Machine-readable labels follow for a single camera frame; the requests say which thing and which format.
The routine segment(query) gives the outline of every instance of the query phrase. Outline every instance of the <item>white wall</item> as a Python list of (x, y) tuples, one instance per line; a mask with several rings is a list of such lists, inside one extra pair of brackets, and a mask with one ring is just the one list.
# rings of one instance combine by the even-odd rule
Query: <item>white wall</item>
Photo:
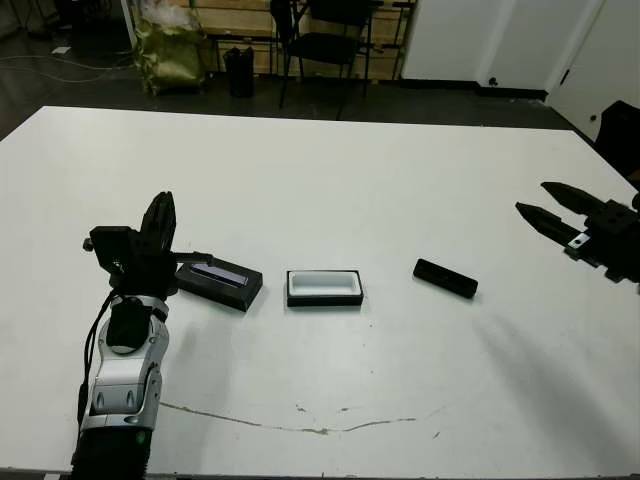
[(486, 76), (478, 78), (479, 83), (488, 85), (489, 78), (495, 77), (501, 87), (544, 90), (586, 3), (585, 0), (512, 3), (512, 13), (493, 61)]
[(605, 1), (564, 84), (551, 92), (547, 104), (595, 139), (600, 114), (616, 100), (640, 107), (638, 0)]
[(403, 77), (545, 90), (599, 0), (419, 0)]
[(418, 0), (403, 77), (475, 80), (502, 0)]

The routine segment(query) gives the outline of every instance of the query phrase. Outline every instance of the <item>baseboard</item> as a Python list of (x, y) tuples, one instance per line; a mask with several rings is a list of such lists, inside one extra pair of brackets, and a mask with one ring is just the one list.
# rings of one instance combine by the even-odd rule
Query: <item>baseboard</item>
[(544, 101), (549, 95), (545, 90), (529, 90), (526, 88), (481, 87), (476, 84), (476, 93), (481, 97), (514, 97), (530, 98)]
[(400, 78), (397, 83), (403, 88), (414, 89), (474, 90), (479, 86), (478, 82), (467, 80), (410, 80)]
[(473, 90), (482, 97), (514, 97), (544, 100), (547, 92), (544, 90), (529, 90), (525, 88), (482, 87), (478, 82), (469, 80), (410, 80), (401, 78), (398, 84), (404, 88), (433, 88), (442, 90)]

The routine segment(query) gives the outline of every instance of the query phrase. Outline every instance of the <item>chair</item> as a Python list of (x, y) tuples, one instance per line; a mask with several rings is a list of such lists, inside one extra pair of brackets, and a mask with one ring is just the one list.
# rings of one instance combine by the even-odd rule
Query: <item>chair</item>
[[(343, 25), (342, 35), (311, 32), (300, 35), (300, 20), (309, 8), (311, 18)], [(367, 44), (365, 51), (365, 71), (363, 96), (367, 94), (369, 77), (369, 53), (371, 49), (371, 8), (369, 0), (307, 0), (298, 8), (297, 0), (271, 0), (271, 15), (276, 22), (279, 41), (282, 43), (284, 55), (284, 80), (280, 93), (280, 108), (284, 105), (284, 97), (289, 79), (291, 58), (298, 57), (300, 76), (304, 79), (303, 59), (315, 60), (340, 66), (340, 78), (345, 65), (347, 70), (347, 87), (351, 79), (353, 63), (360, 53), (360, 37), (367, 25)], [(347, 36), (349, 27), (357, 28), (357, 36)], [(343, 94), (336, 120), (340, 119), (346, 100), (346, 89)]]
[(618, 173), (640, 187), (640, 109), (621, 100), (602, 112), (595, 150)]

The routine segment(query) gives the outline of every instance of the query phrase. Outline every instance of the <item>robotic arm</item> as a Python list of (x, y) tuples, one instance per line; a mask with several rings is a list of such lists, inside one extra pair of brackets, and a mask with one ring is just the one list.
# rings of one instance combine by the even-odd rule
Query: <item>robotic arm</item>
[(626, 278), (640, 284), (640, 193), (633, 199), (633, 211), (564, 183), (544, 182), (542, 188), (563, 207), (586, 215), (586, 230), (580, 232), (540, 207), (516, 203), (533, 228), (562, 245), (572, 259), (606, 267), (609, 280), (617, 283)]
[[(113, 287), (85, 344), (85, 377), (78, 396), (80, 432), (72, 479), (142, 479), (155, 427), (169, 332), (168, 296), (177, 292), (178, 263), (211, 263), (208, 254), (171, 252), (176, 227), (173, 197), (158, 194), (140, 231), (96, 227), (83, 248), (95, 250)], [(89, 390), (89, 370), (98, 322), (101, 363)]]

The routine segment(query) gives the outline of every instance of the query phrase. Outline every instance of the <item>dark floor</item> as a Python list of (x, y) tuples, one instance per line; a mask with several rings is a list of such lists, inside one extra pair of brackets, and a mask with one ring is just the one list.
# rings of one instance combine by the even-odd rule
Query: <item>dark floor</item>
[[(36, 41), (18, 33), (0, 40), (0, 139), (43, 105), (319, 120), (333, 120), (336, 116), (338, 104), (334, 82), (291, 82), (285, 106), (280, 110), (281, 80), (277, 78), (257, 79), (255, 96), (248, 99), (232, 98), (224, 76), (211, 78), (204, 94), (173, 93), (150, 97), (143, 93), (134, 69), (96, 71), (46, 59), (6, 59), (50, 56), (56, 46), (72, 45), (71, 51), (57, 58), (94, 66), (116, 63), (125, 66), (130, 63), (129, 57), (117, 52), (126, 51), (127, 42), (126, 33), (121, 29), (89, 39), (82, 35), (71, 38), (61, 35), (54, 40)], [(88, 81), (68, 83), (61, 79)], [(399, 85), (370, 86), (363, 99), (360, 88), (351, 90), (343, 120), (572, 128), (555, 111), (536, 100), (480, 97), (466, 90), (409, 89)], [(41, 475), (0, 473), (0, 480), (41, 478)]]

